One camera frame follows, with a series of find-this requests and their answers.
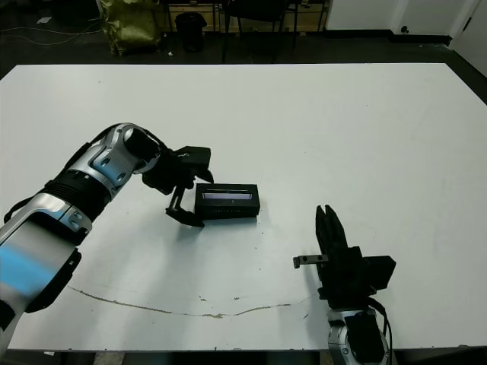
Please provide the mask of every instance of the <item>white table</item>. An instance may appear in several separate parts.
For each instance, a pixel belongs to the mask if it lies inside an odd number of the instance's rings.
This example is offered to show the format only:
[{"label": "white table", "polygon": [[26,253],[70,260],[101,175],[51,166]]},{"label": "white table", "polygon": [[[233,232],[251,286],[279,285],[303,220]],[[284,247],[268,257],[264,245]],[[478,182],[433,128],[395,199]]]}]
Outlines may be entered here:
[{"label": "white table", "polygon": [[324,349],[317,274],[292,265],[324,203],[397,261],[376,296],[395,348],[487,345],[487,106],[446,65],[18,66],[0,92],[2,215],[115,122],[211,147],[217,182],[257,183],[262,204],[183,227],[134,177],[10,348]]}]

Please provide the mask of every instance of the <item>chair leg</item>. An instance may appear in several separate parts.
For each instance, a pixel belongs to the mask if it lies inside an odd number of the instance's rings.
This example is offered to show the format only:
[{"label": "chair leg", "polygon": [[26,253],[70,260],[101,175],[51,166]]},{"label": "chair leg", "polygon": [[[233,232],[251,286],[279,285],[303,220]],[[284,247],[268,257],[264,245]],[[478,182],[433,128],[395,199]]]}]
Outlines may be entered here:
[{"label": "chair leg", "polygon": [[213,10],[213,32],[216,33],[215,2],[212,2],[212,10]]},{"label": "chair leg", "polygon": [[326,3],[326,0],[323,0],[323,6],[321,7],[321,13],[320,13],[320,19],[318,20],[318,32],[320,32],[321,21],[323,19],[323,13],[325,12],[325,3]]},{"label": "chair leg", "polygon": [[223,51],[221,53],[221,63],[225,63],[225,56],[227,55],[228,42],[228,28],[230,27],[230,15],[225,12],[225,35],[223,41]]},{"label": "chair leg", "polygon": [[237,20],[238,20],[238,33],[240,35],[240,40],[242,40],[242,36],[243,36],[242,22],[240,21],[240,17],[238,17]]},{"label": "chair leg", "polygon": [[173,21],[170,19],[169,4],[166,4],[167,20],[169,21],[169,31],[173,33]]},{"label": "chair leg", "polygon": [[292,48],[296,48],[296,33],[298,32],[298,4],[299,0],[296,0],[294,4],[294,34],[292,37]]},{"label": "chair leg", "polygon": [[[281,20],[279,21],[279,31],[277,33],[277,37],[278,38],[281,38],[281,34],[282,34],[282,25],[284,24],[284,17],[285,17],[286,13],[284,12],[281,16]],[[272,56],[272,63],[275,63],[275,60],[277,59],[277,54],[279,52],[279,44],[278,44],[278,41],[276,40],[275,41],[275,50],[274,50],[274,55]]]}]

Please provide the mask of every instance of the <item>black electronic device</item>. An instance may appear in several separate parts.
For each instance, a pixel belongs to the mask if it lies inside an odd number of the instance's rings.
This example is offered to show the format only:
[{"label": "black electronic device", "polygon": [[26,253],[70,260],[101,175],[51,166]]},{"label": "black electronic device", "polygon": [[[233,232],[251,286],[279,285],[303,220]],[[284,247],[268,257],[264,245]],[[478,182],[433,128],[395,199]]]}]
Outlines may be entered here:
[{"label": "black electronic device", "polygon": [[257,185],[196,184],[195,214],[202,220],[256,217]]}]

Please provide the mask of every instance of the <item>silver robot arm segment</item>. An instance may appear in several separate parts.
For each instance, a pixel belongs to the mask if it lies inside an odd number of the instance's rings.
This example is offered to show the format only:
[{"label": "silver robot arm segment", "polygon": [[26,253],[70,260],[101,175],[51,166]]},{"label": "silver robot arm segment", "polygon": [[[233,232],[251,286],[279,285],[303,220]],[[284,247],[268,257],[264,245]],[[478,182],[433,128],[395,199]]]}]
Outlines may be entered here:
[{"label": "silver robot arm segment", "polygon": [[179,202],[195,176],[212,181],[209,158],[209,148],[172,151],[137,125],[114,125],[84,144],[37,194],[15,205],[0,228],[0,357],[21,315],[48,307],[69,282],[81,260],[76,246],[132,174],[141,173],[146,185],[165,195],[176,188],[178,205],[172,202],[167,213],[202,226]]}]

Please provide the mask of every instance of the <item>black cable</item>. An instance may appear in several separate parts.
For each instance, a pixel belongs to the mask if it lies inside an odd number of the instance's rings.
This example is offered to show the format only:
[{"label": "black cable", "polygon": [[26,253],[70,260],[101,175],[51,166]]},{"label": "black cable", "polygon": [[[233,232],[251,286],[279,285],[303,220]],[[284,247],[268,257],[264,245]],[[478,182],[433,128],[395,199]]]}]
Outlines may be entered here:
[{"label": "black cable", "polygon": [[390,329],[389,319],[387,316],[384,317],[384,321],[389,327],[389,365],[393,365],[393,330]]},{"label": "black cable", "polygon": [[384,336],[387,333],[387,328],[389,328],[389,360],[387,361],[389,365],[393,363],[393,332],[390,329],[389,319],[387,318],[386,308],[377,302],[374,298],[368,298],[368,305],[376,309],[384,318],[384,329],[382,333]]}]

